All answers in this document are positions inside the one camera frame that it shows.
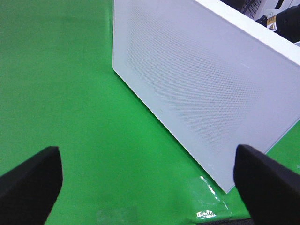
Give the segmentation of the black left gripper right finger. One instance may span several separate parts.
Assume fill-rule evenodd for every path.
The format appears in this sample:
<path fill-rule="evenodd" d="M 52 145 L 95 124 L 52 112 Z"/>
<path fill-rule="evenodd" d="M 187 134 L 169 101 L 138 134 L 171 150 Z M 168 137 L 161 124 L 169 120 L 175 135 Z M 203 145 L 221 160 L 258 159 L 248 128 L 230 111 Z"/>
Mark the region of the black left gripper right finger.
<path fill-rule="evenodd" d="M 254 147 L 236 149 L 233 180 L 256 225 L 300 223 L 300 176 Z"/>

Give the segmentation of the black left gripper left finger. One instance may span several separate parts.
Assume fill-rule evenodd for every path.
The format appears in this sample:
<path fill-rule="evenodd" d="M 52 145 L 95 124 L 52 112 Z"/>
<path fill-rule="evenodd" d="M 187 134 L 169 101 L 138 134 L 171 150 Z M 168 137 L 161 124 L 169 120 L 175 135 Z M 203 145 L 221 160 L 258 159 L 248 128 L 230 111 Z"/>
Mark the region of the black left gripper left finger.
<path fill-rule="evenodd" d="M 45 224 L 62 184 L 59 148 L 49 146 L 0 177 L 0 223 Z"/>

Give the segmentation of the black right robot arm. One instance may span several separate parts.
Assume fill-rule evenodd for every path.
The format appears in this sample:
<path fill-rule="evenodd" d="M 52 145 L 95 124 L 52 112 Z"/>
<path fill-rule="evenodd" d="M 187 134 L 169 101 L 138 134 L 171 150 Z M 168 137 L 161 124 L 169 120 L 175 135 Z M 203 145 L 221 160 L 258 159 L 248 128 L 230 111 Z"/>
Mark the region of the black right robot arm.
<path fill-rule="evenodd" d="M 263 15 L 256 22 L 294 44 L 300 41 L 300 5 L 269 18 Z"/>

